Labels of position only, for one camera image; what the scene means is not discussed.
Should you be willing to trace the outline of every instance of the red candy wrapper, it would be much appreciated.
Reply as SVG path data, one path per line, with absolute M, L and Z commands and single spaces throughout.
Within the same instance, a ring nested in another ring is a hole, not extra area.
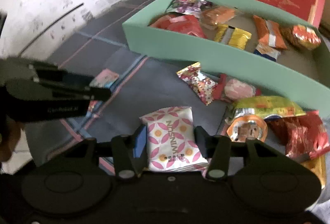
M 212 96 L 216 100 L 222 100 L 228 103 L 233 101 L 254 97 L 260 95 L 261 91 L 254 86 L 239 81 L 226 74 L 220 74 L 218 84 L 212 92 Z
M 306 161 L 330 151 L 329 137 L 318 111 L 308 111 L 305 116 L 271 121 L 270 126 L 281 143 L 287 142 L 287 157 Z
M 204 39 L 207 38 L 199 25 L 198 19 L 193 15 L 183 15 L 178 17 L 172 14 L 165 15 L 150 26 Z
M 151 27 L 167 29 L 167 27 L 171 24 L 170 19 L 177 17 L 175 14 L 167 14 L 160 17 L 156 22 L 151 24 Z
M 213 101 L 212 91 L 217 83 L 201 73 L 199 62 L 178 71 L 177 75 L 189 85 L 204 104 L 208 105 Z

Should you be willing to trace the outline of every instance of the gold foil wrapper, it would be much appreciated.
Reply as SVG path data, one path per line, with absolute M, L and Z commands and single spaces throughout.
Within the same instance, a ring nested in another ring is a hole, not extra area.
M 218 32 L 214 41 L 244 50 L 252 34 L 243 29 L 229 25 L 218 25 Z
M 325 156 L 322 155 L 316 159 L 304 161 L 301 163 L 305 168 L 312 171 L 317 175 L 318 179 L 321 182 L 322 188 L 327 184 L 327 171 L 325 166 Z

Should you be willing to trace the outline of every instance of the small pink card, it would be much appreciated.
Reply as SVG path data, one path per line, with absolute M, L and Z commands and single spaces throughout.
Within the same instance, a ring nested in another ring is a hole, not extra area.
M 104 69 L 97 75 L 90 83 L 92 87 L 109 88 L 117 79 L 119 75 L 110 69 Z

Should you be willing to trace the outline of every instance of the candy wrapper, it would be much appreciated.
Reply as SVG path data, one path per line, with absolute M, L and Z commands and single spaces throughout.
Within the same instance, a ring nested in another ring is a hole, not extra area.
M 242 13 L 236 8 L 229 8 L 226 6 L 211 7 L 202 11 L 201 21 L 206 25 L 217 26 L 241 14 Z
M 228 103 L 260 94 L 261 91 L 254 86 L 239 81 L 238 79 L 226 74 L 219 75 L 218 84 L 212 92 L 214 99 L 222 100 Z
M 293 159 L 315 159 L 330 151 L 329 137 L 318 111 L 305 116 L 269 122 L 274 134 L 285 146 L 285 154 Z
M 321 44 L 320 37 L 313 29 L 303 25 L 281 28 L 282 35 L 294 46 L 314 50 Z
M 91 87 L 100 87 L 100 88 L 110 88 L 110 86 L 119 78 L 119 75 L 110 69 L 104 69 L 100 74 L 98 74 L 91 82 Z M 92 113 L 95 109 L 95 106 L 98 104 L 98 101 L 90 101 L 88 107 L 88 113 Z
M 214 41 L 244 50 L 251 33 L 229 25 L 218 25 L 218 32 Z
M 163 108 L 140 119 L 148 126 L 150 171 L 200 171 L 207 166 L 195 143 L 191 107 Z
M 245 142 L 246 139 L 258 139 L 265 142 L 268 127 L 266 122 L 256 115 L 236 118 L 227 130 L 232 141 Z
M 255 55 L 260 55 L 274 62 L 276 62 L 277 57 L 281 54 L 281 52 L 279 52 L 278 50 L 269 47 L 268 45 L 263 45 L 261 43 L 257 45 L 253 53 Z
M 166 12 L 178 12 L 182 14 L 194 15 L 201 17 L 201 7 L 211 7 L 212 2 L 206 0 L 173 0 Z
M 167 27 L 171 24 L 170 19 L 177 17 L 175 14 L 166 14 L 160 17 L 156 22 L 152 23 L 151 27 L 167 29 Z
M 265 20 L 254 15 L 255 25 L 257 27 L 259 43 L 268 45 L 276 49 L 287 49 L 286 44 L 279 31 L 279 24 L 270 20 Z
M 325 156 L 322 155 L 314 160 L 304 161 L 301 163 L 305 168 L 317 175 L 321 182 L 322 188 L 327 184 L 327 171 L 325 166 Z
M 198 19 L 193 15 L 165 15 L 150 26 L 206 39 Z
M 201 73 L 199 62 L 178 71 L 177 75 L 189 85 L 204 104 L 208 105 L 213 101 L 212 91 L 216 82 Z
M 301 107 L 288 98 L 255 96 L 235 102 L 229 120 L 249 114 L 257 115 L 262 119 L 306 115 Z

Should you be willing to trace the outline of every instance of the yellow snack packet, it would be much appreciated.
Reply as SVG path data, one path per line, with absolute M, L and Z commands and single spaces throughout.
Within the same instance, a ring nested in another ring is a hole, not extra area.
M 240 99 L 233 104 L 232 120 L 247 114 L 257 115 L 263 119 L 294 117 L 306 115 L 306 112 L 295 102 L 281 96 L 255 96 Z
M 322 188 L 327 184 L 327 171 L 325 167 L 325 156 L 322 155 L 316 159 L 304 161 L 301 163 L 305 168 L 312 171 L 317 175 L 318 179 L 321 182 Z
M 243 29 L 229 25 L 218 25 L 218 32 L 214 41 L 244 50 L 252 34 Z

